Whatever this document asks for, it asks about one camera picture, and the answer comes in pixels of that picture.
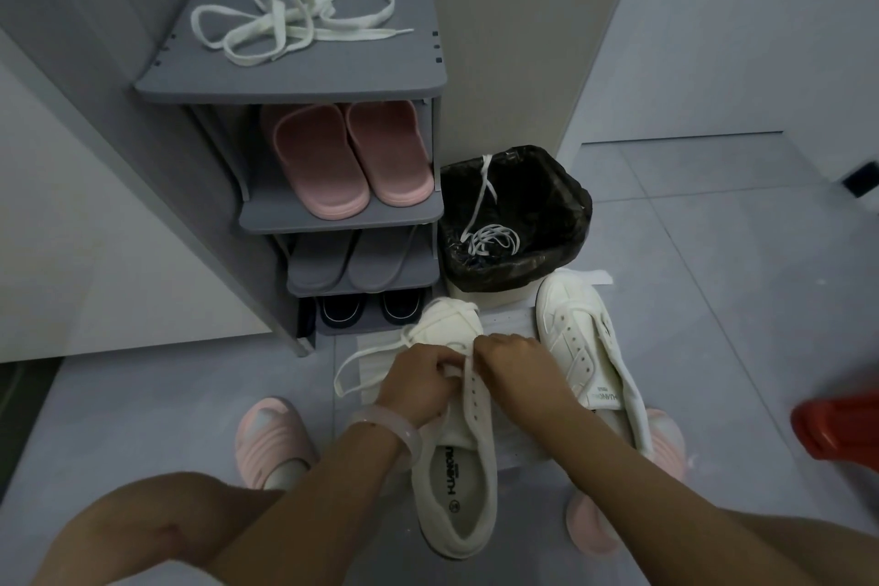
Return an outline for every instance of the person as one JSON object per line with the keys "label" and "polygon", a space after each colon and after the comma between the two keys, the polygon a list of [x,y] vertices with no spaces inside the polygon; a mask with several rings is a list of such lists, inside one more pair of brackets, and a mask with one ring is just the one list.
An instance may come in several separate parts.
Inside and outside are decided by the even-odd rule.
{"label": "person", "polygon": [[[877,583],[875,538],[817,520],[715,507],[581,407],[534,339],[480,336],[473,350],[495,402],[599,506],[651,584]],[[376,404],[414,426],[431,421],[460,392],[443,365],[460,367],[463,356],[432,345],[403,351]],[[128,484],[63,528],[33,584],[105,584],[167,560],[206,573],[205,583],[340,583],[401,450],[390,430],[358,423],[313,467],[304,464],[302,476],[292,475],[286,492],[231,487],[193,472]]]}

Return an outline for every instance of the person's left arm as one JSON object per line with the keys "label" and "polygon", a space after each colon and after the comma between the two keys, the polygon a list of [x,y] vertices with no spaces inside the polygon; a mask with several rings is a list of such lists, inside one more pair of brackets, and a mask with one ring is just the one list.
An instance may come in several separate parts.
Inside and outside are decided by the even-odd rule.
{"label": "person's left arm", "polygon": [[[463,366],[448,347],[415,345],[394,361],[377,405],[416,427],[440,414],[460,379],[442,364]],[[349,427],[321,462],[204,570],[227,584],[341,583],[353,560],[359,529],[403,449],[388,429]]]}

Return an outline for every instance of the person's right arm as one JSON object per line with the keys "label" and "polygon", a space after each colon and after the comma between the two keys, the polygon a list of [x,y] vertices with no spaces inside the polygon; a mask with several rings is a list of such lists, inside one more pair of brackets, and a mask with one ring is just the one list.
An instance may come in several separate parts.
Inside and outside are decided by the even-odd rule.
{"label": "person's right arm", "polygon": [[654,586],[814,583],[581,407],[534,339],[480,336],[474,358],[495,401],[599,506]]}

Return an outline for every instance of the shoelace in trash can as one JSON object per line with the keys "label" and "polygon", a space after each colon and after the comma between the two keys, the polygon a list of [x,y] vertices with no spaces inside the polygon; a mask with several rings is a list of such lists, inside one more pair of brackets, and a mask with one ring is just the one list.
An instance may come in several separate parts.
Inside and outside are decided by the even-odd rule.
{"label": "shoelace in trash can", "polygon": [[[335,0],[253,0],[264,14],[247,14],[225,5],[199,5],[190,15],[189,21],[193,35],[209,49],[222,49],[232,63],[241,67],[252,67],[268,60],[281,58],[290,51],[304,49],[314,40],[331,42],[356,42],[360,40],[383,40],[387,37],[412,33],[413,28],[394,30],[377,28],[394,14],[394,0],[388,2],[379,12],[348,19],[336,19]],[[204,13],[220,14],[227,17],[247,19],[241,26],[232,28],[220,40],[210,40],[201,30],[201,16]],[[324,23],[323,28],[315,27],[314,18]],[[260,36],[274,36],[275,46],[261,54],[239,54],[235,49]],[[293,38],[298,42],[288,43]]]}
{"label": "shoelace in trash can", "polygon": [[510,255],[516,255],[519,252],[519,235],[513,232],[509,227],[492,223],[491,225],[480,227],[472,234],[469,233],[470,228],[477,222],[477,215],[479,215],[479,208],[483,205],[486,188],[491,193],[495,203],[498,202],[498,193],[495,192],[494,186],[492,186],[491,181],[489,181],[490,164],[491,154],[488,153],[483,156],[483,185],[479,188],[477,207],[473,210],[473,217],[470,218],[470,222],[467,223],[467,227],[464,228],[464,232],[461,234],[461,243],[467,243],[467,252],[471,255],[480,255],[482,257],[491,255],[486,247],[492,243],[498,244],[503,248],[511,248]]}

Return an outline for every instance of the white sneaker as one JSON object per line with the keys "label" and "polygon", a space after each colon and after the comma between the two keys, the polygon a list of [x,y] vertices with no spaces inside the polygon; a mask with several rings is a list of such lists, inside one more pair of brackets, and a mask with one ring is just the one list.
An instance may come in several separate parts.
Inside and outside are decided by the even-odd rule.
{"label": "white sneaker", "polygon": [[608,309],[576,271],[555,270],[537,292],[537,331],[580,404],[624,410],[635,448],[653,458],[647,408],[622,361]]}
{"label": "white sneaker", "polygon": [[[473,370],[473,340],[483,333],[477,308],[442,297],[425,306],[418,324],[402,330],[400,341],[369,347],[339,367],[375,352],[411,347],[415,343],[445,345],[467,357],[463,371],[446,367],[445,375],[461,376],[461,396],[445,413],[422,427],[421,457],[412,466],[412,489],[418,522],[435,552],[466,559],[480,552],[491,538],[498,515],[498,463],[491,429],[491,397]],[[344,396],[384,380],[376,376],[353,389],[342,390],[336,374],[336,393]]]}

